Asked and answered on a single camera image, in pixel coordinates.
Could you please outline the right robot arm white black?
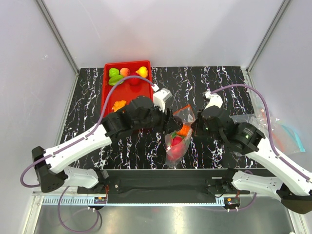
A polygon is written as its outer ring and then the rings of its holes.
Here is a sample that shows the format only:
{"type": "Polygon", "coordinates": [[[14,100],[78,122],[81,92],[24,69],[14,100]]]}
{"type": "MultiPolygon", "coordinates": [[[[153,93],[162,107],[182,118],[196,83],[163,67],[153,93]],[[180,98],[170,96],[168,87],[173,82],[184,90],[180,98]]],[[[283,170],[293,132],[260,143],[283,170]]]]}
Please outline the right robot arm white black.
{"type": "Polygon", "coordinates": [[[219,107],[211,106],[197,112],[191,128],[196,136],[220,140],[231,151],[246,155],[273,174],[272,177],[262,177],[228,169],[221,181],[223,191],[263,194],[279,200],[286,208],[298,214],[311,212],[311,173],[281,151],[273,150],[269,139],[254,125],[234,122],[219,107]]]}

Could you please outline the clear bag orange zipper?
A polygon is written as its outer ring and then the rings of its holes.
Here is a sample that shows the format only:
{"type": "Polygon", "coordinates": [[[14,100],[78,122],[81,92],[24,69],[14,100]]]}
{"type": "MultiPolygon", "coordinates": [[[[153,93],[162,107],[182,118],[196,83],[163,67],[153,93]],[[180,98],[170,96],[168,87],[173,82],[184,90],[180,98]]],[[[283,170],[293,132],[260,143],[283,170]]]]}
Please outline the clear bag orange zipper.
{"type": "Polygon", "coordinates": [[[195,121],[191,105],[174,112],[173,115],[182,121],[183,126],[179,131],[174,131],[165,136],[166,165],[170,168],[176,167],[187,153],[193,133],[191,124],[195,121]]]}

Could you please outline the pink dragon fruit toy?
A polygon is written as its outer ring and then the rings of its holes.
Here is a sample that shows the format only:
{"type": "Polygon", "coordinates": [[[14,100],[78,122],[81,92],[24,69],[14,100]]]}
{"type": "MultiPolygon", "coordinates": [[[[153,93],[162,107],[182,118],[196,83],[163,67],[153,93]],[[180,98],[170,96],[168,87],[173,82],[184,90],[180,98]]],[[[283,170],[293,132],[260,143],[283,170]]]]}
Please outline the pink dragon fruit toy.
{"type": "Polygon", "coordinates": [[[176,132],[165,136],[166,157],[169,161],[176,161],[184,156],[187,146],[186,137],[176,132]]]}

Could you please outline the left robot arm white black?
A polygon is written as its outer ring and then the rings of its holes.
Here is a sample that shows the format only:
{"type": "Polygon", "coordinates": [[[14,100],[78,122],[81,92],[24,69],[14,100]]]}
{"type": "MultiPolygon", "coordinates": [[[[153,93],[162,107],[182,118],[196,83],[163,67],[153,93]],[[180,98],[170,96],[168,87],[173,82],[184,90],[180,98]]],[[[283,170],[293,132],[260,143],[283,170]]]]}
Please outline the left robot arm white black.
{"type": "Polygon", "coordinates": [[[153,129],[169,134],[182,128],[182,120],[171,109],[162,109],[152,100],[139,96],[116,112],[104,117],[77,137],[53,148],[38,146],[32,150],[39,186],[50,193],[63,186],[81,187],[89,193],[100,193],[107,184],[108,174],[96,168],[80,169],[71,163],[88,153],[127,138],[140,129],[153,129]]]}

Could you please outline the orange pumpkin toy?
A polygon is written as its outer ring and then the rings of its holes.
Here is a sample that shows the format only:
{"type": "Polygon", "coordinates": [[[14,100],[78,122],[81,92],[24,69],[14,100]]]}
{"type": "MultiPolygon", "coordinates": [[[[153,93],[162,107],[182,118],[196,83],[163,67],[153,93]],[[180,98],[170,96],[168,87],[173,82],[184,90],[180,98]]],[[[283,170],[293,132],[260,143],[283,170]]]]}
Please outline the orange pumpkin toy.
{"type": "Polygon", "coordinates": [[[188,132],[191,130],[191,127],[187,124],[183,124],[183,127],[178,131],[178,135],[187,136],[188,132]]]}

